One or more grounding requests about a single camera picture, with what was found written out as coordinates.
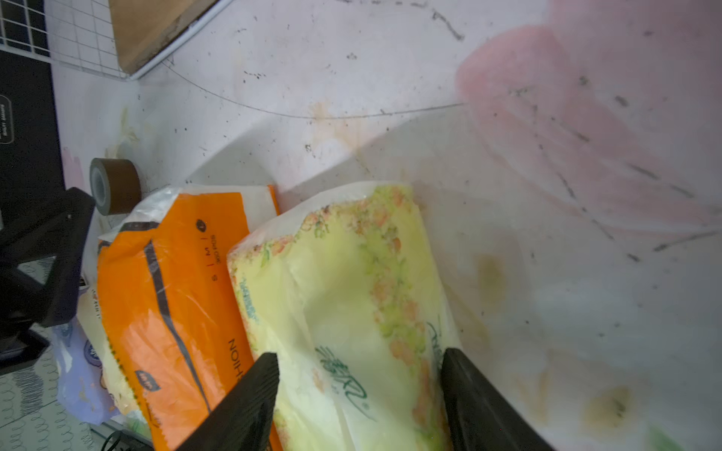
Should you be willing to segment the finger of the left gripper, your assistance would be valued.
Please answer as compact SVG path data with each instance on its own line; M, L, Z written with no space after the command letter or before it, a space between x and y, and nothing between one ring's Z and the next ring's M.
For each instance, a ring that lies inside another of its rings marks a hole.
M1 230L1 321L52 327L74 318L94 210L91 195L71 188ZM52 265L42 282L20 269L43 259Z

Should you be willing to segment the brown tape roll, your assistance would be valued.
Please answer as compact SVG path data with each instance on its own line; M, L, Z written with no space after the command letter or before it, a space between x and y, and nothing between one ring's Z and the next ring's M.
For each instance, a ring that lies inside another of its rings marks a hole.
M96 208L103 216L128 214L141 202L139 176L130 160L94 158L89 183Z

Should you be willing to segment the purple tissue pack shelf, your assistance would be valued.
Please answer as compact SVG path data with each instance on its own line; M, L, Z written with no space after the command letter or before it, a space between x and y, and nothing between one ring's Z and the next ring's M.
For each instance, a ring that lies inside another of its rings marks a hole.
M58 402L75 418L101 425L118 414L102 385L102 363L77 319L50 329L58 368Z

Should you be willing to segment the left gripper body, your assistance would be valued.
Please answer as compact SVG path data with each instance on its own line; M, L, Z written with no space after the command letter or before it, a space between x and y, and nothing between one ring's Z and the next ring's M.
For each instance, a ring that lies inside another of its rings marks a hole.
M1 374L30 368L49 346L31 330L41 285L35 281L1 282Z

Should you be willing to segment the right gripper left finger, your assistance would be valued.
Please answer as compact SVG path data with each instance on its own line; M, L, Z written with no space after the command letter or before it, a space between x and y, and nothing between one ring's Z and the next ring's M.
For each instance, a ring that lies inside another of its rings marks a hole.
M268 450L279 380L278 356L263 353L180 451Z

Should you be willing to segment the orange tissue pack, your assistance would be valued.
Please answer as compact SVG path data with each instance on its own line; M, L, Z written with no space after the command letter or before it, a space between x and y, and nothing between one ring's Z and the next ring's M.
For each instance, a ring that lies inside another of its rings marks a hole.
M229 251L278 215L273 187L167 187L99 249L98 300L158 450L178 448L253 366Z

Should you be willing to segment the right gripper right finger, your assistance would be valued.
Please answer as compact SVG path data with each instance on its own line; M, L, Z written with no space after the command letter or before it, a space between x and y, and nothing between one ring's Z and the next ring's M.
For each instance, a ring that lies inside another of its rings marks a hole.
M462 350L445 350L440 380L455 450L553 450Z

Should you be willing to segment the green tissue pack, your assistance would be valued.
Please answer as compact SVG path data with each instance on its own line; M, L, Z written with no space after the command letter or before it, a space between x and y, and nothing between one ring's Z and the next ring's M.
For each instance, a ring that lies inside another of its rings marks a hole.
M411 186L316 195L228 268L252 353L278 358L284 449L450 449L440 371L460 340Z

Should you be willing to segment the yellow tissue pack shelf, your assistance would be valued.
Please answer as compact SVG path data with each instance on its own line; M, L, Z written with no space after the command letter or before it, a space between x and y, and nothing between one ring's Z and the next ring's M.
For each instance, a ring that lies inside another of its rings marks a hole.
M82 326L90 346L100 360L102 385L111 396L121 415L139 412L135 395L126 380L116 357L111 351L102 314L97 287L90 286L78 300L76 317Z

